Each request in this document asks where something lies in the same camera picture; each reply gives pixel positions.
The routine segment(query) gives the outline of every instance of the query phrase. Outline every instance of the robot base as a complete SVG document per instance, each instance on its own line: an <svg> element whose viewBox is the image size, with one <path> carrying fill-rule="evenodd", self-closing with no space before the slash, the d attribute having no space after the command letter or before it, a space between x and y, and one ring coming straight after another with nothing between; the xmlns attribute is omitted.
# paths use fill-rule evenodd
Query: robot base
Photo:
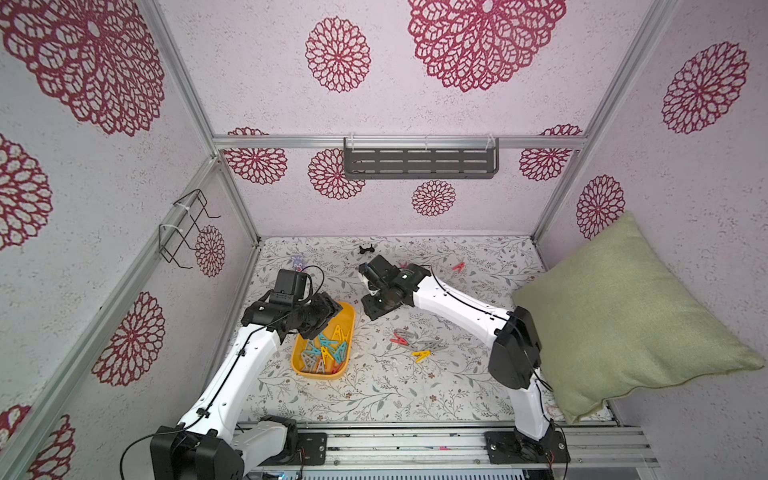
<svg viewBox="0 0 768 480"><path fill-rule="evenodd" d="M568 463L571 456L565 437L549 425L547 433L534 442L517 430L486 432L485 447L493 465L520 463Z"/></svg>

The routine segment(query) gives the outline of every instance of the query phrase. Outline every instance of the white robotic arm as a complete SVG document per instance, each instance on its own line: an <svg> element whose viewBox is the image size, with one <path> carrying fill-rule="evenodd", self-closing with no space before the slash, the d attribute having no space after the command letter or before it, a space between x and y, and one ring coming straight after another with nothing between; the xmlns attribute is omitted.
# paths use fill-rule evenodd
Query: white robotic arm
<svg viewBox="0 0 768 480"><path fill-rule="evenodd" d="M286 463L296 457L295 420L268 415L239 435L235 429L248 389L288 332L314 339L342 309L327 294L313 293L311 284L302 300L308 279L281 270L275 288L246 309L214 379L176 427L162 426L154 434L155 480L241 480L267 459Z"/></svg>
<svg viewBox="0 0 768 480"><path fill-rule="evenodd" d="M445 285L422 266L397 268L377 256L359 266L371 292L362 299L366 314L377 319L401 305L436 313L491 347L488 371L507 389L515 411L515 429L541 452L559 435L543 408L539 369L541 344L531 314L489 305Z"/></svg>
<svg viewBox="0 0 768 480"><path fill-rule="evenodd" d="M509 318L505 309L481 302L465 293L445 285L435 276L427 276L419 282L419 290L413 293L417 308L436 313L478 337L486 346L493 347L496 331L502 331ZM515 411L515 428L533 440L541 439L550 425L550 417L542 410L539 369L529 377L528 388L507 388L512 409Z"/></svg>

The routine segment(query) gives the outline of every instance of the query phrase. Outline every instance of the table surface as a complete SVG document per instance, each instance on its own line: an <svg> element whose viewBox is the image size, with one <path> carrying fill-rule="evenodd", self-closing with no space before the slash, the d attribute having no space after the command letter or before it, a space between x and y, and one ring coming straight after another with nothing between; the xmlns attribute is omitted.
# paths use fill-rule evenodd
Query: table surface
<svg viewBox="0 0 768 480"><path fill-rule="evenodd" d="M359 253L373 245L375 253ZM290 366L295 339L289 336L258 375L240 414L300 421L434 422L510 421L515 413L502 387L487 372L490 349L440 316L409 306L371 321L360 299L367 293L357 274L360 263L383 255L390 263L430 265L443 282L493 305L512 309L511 293L544 271L528 237L273 237L265 240L243 310L274 285L277 271L317 265L325 271L323 290L354 306L357 320L349 366L334 381L308 379ZM460 273L453 267L464 262ZM309 269L315 285L321 275ZM411 351L389 340L395 329L416 339L441 340L448 348L420 363ZM554 397L544 408L564 421ZM586 420L611 421L607 408Z"/></svg>

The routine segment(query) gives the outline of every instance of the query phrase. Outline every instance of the red clothespin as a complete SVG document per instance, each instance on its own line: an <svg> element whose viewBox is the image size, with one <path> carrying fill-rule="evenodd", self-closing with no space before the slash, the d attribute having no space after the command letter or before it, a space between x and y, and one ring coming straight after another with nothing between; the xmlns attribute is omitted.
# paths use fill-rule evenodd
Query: red clothespin
<svg viewBox="0 0 768 480"><path fill-rule="evenodd" d="M395 338L389 339L390 342L397 343L398 345L408 346L408 340L402 338L397 333L393 333L393 335L395 336Z"/></svg>

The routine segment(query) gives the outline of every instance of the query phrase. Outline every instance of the black motor joint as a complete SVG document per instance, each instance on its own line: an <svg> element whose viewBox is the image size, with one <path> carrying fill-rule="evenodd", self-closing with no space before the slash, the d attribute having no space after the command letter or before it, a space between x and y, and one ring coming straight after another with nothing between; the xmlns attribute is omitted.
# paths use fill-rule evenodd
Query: black motor joint
<svg viewBox="0 0 768 480"><path fill-rule="evenodd" d="M413 293L419 290L419 283L432 275L429 270L415 263L398 268L381 255L368 263L361 263L357 271L368 280L369 290L376 291L362 298L362 307L371 320L386 315L402 304L413 306Z"/></svg>

